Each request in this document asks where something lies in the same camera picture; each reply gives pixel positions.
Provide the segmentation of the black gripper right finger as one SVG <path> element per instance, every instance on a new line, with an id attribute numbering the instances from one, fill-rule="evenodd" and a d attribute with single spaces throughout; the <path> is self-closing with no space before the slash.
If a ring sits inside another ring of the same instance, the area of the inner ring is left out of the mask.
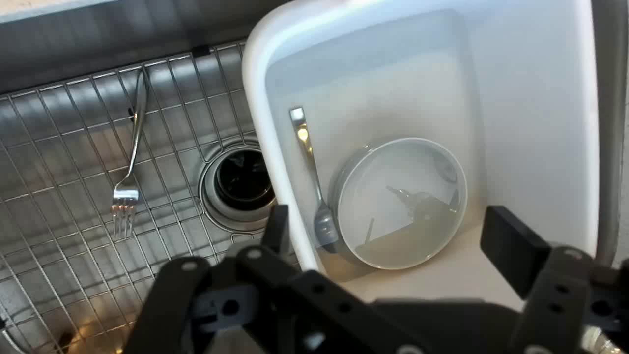
<path id="1" fill-rule="evenodd" d="M 508 207 L 486 209 L 480 248 L 510 287 L 525 299 L 547 264 L 551 246 Z"/>

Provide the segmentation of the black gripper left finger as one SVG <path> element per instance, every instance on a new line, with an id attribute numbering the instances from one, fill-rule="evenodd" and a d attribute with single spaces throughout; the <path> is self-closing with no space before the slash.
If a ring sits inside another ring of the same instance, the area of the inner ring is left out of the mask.
<path id="1" fill-rule="evenodd" d="M 268 217 L 268 224 L 262 236 L 262 244 L 276 254 L 284 254 L 290 248 L 290 207 L 276 205 Z"/>

